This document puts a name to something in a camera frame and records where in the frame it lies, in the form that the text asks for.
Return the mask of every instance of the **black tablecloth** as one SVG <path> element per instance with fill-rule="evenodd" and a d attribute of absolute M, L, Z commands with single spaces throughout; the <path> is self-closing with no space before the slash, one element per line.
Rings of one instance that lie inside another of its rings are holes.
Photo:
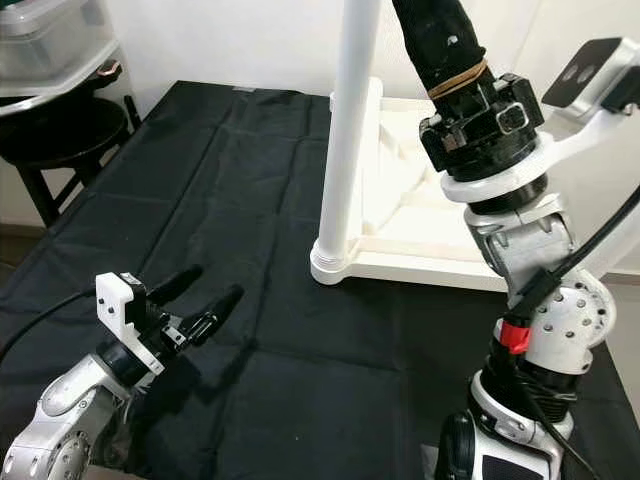
<path fill-rule="evenodd" d="M 246 294 L 215 339 L 154 383 L 131 468 L 154 479 L 418 479 L 421 444 L 465 406 L 502 294 L 315 283 L 330 113 L 297 92 L 178 82 L 0 292 L 0 335 L 131 271 L 203 277 L 170 307 Z M 16 346 L 0 372 L 0 452 L 56 375 L 107 337 L 92 300 Z M 640 472 L 640 435 L 607 348 L 581 386 L 573 442 L 605 479 Z M 584 478 L 572 474 L 571 478 Z"/>

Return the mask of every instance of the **black stool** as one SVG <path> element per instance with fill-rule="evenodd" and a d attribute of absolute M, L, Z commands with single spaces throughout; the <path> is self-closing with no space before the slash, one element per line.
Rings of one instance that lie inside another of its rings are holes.
<path fill-rule="evenodd" d="M 116 103 L 84 97 L 52 101 L 33 111 L 0 118 L 0 157 L 14 165 L 48 227 L 73 189 L 100 172 L 100 159 L 129 138 L 127 115 Z M 72 168 L 73 178 L 54 198 L 42 170 Z"/>

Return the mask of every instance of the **white bracket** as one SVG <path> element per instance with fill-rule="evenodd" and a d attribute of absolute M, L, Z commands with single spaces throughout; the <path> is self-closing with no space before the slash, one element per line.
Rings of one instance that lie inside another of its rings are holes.
<path fill-rule="evenodd" d="M 145 347 L 133 322 L 125 318 L 126 304 L 133 300 L 133 290 L 115 273 L 96 276 L 96 308 L 98 318 L 131 352 L 154 374 L 159 375 L 164 366 Z"/>

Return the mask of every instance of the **white wall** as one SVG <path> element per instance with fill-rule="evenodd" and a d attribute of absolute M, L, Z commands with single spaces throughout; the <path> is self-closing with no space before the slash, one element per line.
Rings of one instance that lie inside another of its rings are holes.
<path fill-rule="evenodd" d="M 107 4 L 140 113 L 146 115 L 178 79 L 327 95 L 337 60 L 342 2 L 108 0 Z M 640 25 L 634 25 L 640 15 L 637 0 L 463 0 L 463 4 L 488 49 L 493 70 L 500 73 L 515 64 L 539 93 L 585 40 L 620 34 L 640 40 Z M 389 96 L 425 95 L 404 51 L 390 0 L 384 1 L 373 73 L 383 79 Z M 638 145 L 632 132 L 640 125 L 638 119 L 629 123 L 608 146 L 553 172 L 568 194 L 583 238 L 640 178 L 632 156 Z M 615 158 L 616 168 L 603 158 Z M 577 179 L 589 188 L 579 190 Z M 2 165 L 0 221 L 7 219 L 38 221 L 19 178 Z M 640 249 L 622 267 L 640 271 Z"/>

